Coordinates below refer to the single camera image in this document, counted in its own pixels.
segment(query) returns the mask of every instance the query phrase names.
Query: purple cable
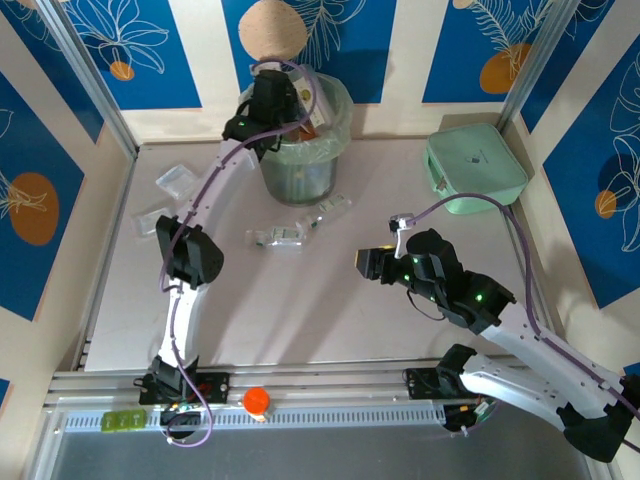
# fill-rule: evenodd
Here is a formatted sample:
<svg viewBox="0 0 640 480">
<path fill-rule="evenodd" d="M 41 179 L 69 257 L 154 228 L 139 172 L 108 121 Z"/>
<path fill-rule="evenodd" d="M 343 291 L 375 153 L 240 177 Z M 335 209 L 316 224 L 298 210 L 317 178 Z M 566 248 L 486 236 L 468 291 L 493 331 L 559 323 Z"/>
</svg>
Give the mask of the purple cable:
<svg viewBox="0 0 640 480">
<path fill-rule="evenodd" d="M 272 131 L 269 131 L 269 132 L 263 132 L 263 133 L 259 133 L 257 135 L 254 135 L 254 136 L 248 138 L 247 140 L 245 140 L 244 142 L 239 143 L 238 145 L 236 145 L 220 161 L 220 165 L 218 167 L 216 167 L 216 169 L 211 173 L 211 175 L 209 175 L 209 177 L 207 178 L 207 180 L 203 184 L 202 189 L 200 190 L 200 193 L 198 193 L 198 195 L 196 196 L 195 200 L 193 201 L 193 204 L 191 205 L 191 210 L 189 211 L 189 213 L 185 217 L 185 219 L 182 222 L 182 224 L 180 225 L 180 227 L 178 227 L 178 230 L 176 231 L 175 235 L 171 238 L 171 243 L 169 244 L 169 250 L 167 252 L 166 257 L 164 258 L 164 260 L 162 262 L 162 269 L 160 270 L 160 278 L 159 278 L 159 281 L 158 281 L 159 287 L 160 287 L 160 291 L 163 292 L 163 293 L 169 292 L 170 290 L 179 289 L 179 293 L 182 294 L 182 282 L 180 283 L 179 286 L 178 285 L 172 285 L 172 286 L 167 286 L 167 287 L 164 286 L 164 277 L 166 275 L 167 268 L 169 267 L 169 263 L 171 262 L 171 259 L 173 258 L 173 249 L 175 248 L 176 244 L 178 243 L 178 239 L 180 238 L 180 236 L 184 232 L 184 230 L 187 227 L 188 223 L 196 215 L 196 213 L 198 211 L 198 207 L 200 206 L 200 202 L 202 201 L 202 199 L 206 195 L 207 191 L 209 190 L 209 187 L 211 187 L 211 184 L 216 179 L 218 174 L 224 169 L 225 165 L 234 157 L 234 155 L 236 153 L 238 153 L 240 150 L 245 148 L 247 145 L 249 145 L 249 144 L 251 144 L 253 142 L 257 142 L 258 140 L 262 140 L 264 138 L 273 137 L 273 136 L 277 136 L 277 135 L 284 135 L 285 133 L 288 133 L 288 132 L 290 132 L 290 131 L 292 131 L 292 130 L 294 130 L 294 129 L 302 126 L 302 125 L 304 125 L 311 118 L 311 114 L 313 113 L 313 110 L 316 107 L 316 86 L 315 86 L 314 82 L 312 81 L 311 77 L 309 76 L 309 74 L 307 73 L 307 71 L 305 69 L 301 68 L 299 65 L 297 65 L 297 64 L 295 64 L 293 62 L 289 62 L 287 60 L 280 60 L 278 58 L 266 58 L 266 59 L 262 60 L 261 62 L 259 62 L 258 64 L 256 64 L 255 66 L 261 65 L 261 64 L 266 63 L 266 62 L 280 62 L 281 64 L 287 65 L 287 66 L 293 68 L 294 70 L 298 70 L 302 74 L 302 76 L 305 78 L 305 80 L 307 80 L 307 83 L 311 87 L 311 107 L 309 108 L 309 111 L 298 122 L 294 122 L 294 123 L 292 123 L 292 124 L 290 124 L 288 126 L 285 126 L 285 127 L 282 127 L 282 128 L 278 128 L 276 130 L 272 130 Z M 191 378 L 187 374 L 187 371 L 186 371 L 184 365 L 182 364 L 182 359 L 180 358 L 180 351 L 178 350 L 178 346 L 176 345 L 175 322 L 176 322 L 176 312 L 178 310 L 178 304 L 180 303 L 180 298 L 181 297 L 178 296 L 178 298 L 176 299 L 176 302 L 173 304 L 173 309 L 171 311 L 171 320 L 169 321 L 169 335 L 171 336 L 171 349 L 173 350 L 173 354 L 174 354 L 174 356 L 176 358 L 176 364 L 178 366 L 178 370 L 180 371 L 180 374 L 184 377 L 184 379 L 187 382 L 187 384 L 189 385 L 189 387 L 191 387 L 193 392 L 196 394 L 196 397 L 198 397 L 198 400 L 200 401 L 200 403 L 202 403 L 202 405 L 204 405 L 204 407 L 206 409 L 206 412 L 207 412 L 207 417 L 209 418 L 209 425 L 207 426 L 207 433 L 205 434 L 205 436 L 202 439 L 200 439 L 200 440 L 198 440 L 197 442 L 194 442 L 194 443 L 177 443 L 177 442 L 173 441 L 172 437 L 170 437 L 170 433 L 169 432 L 167 432 L 167 436 L 168 436 L 168 438 L 170 438 L 172 440 L 172 445 L 176 445 L 176 446 L 181 447 L 181 448 L 193 448 L 193 447 L 199 447 L 200 445 L 204 444 L 209 439 L 209 437 L 211 436 L 211 431 L 213 430 L 213 414 L 211 413 L 211 408 L 209 407 L 209 403 L 207 402 L 207 400 L 204 398 L 204 395 L 200 392 L 200 390 L 198 390 L 198 388 L 196 387 L 194 382 L 191 380 Z"/>
<path fill-rule="evenodd" d="M 544 336 L 540 335 L 542 333 L 542 330 L 540 329 L 540 326 L 538 325 L 538 322 L 536 321 L 535 315 L 533 313 L 533 270 L 532 270 L 532 267 L 531 267 L 531 250 L 529 248 L 529 242 L 527 241 L 527 238 L 526 238 L 526 236 L 524 234 L 524 230 L 522 229 L 522 226 L 520 225 L 520 223 L 518 222 L 516 217 L 513 215 L 513 213 L 511 213 L 511 211 L 507 207 L 502 205 L 497 200 L 494 200 L 493 198 L 488 197 L 486 195 L 482 195 L 481 193 L 458 193 L 458 194 L 455 194 L 455 195 L 451 195 L 450 197 L 442 199 L 439 202 L 433 204 L 431 207 L 427 208 L 421 214 L 416 215 L 415 217 L 410 219 L 407 223 L 410 224 L 410 225 L 415 225 L 416 223 L 418 223 L 420 220 L 422 220 L 424 217 L 426 217 L 427 215 L 432 213 L 437 208 L 441 207 L 442 205 L 444 205 L 447 202 L 450 202 L 452 200 L 456 200 L 458 198 L 478 198 L 480 200 L 484 200 L 486 202 L 489 202 L 489 203 L 495 205 L 496 207 L 498 207 L 498 209 L 502 212 L 502 214 L 509 219 L 509 221 L 511 222 L 511 224 L 513 225 L 513 227 L 516 230 L 516 234 L 518 235 L 518 240 L 520 241 L 520 245 L 522 246 L 522 251 L 524 253 L 524 261 L 525 261 L 525 308 L 526 308 L 527 318 L 529 319 L 529 324 L 531 326 L 531 329 L 534 331 L 534 333 L 538 337 L 540 337 L 540 340 L 542 342 L 544 342 L 546 345 L 549 346 L 549 348 L 551 348 L 556 353 L 560 354 L 562 357 L 564 357 L 567 360 L 569 360 L 569 362 L 571 362 L 577 368 L 579 368 L 584 373 L 586 373 L 598 385 L 602 385 L 605 382 L 604 378 L 602 378 L 596 372 L 592 371 L 589 367 L 587 367 L 585 364 L 583 364 L 580 360 L 575 358 L 569 352 L 565 351 L 559 345 L 556 345 L 554 342 L 552 342 L 548 338 L 545 338 Z M 618 400 L 620 403 L 622 403 L 638 420 L 640 420 L 640 411 L 638 411 L 638 409 L 635 408 L 616 389 L 614 389 L 613 387 L 609 387 L 607 389 L 607 391 L 611 395 L 613 395 L 613 397 L 616 400 Z M 628 447 L 632 448 L 633 450 L 636 450 L 636 451 L 640 450 L 636 445 L 632 444 L 631 442 L 627 442 L 626 440 L 624 441 L 624 444 L 627 445 Z"/>
</svg>

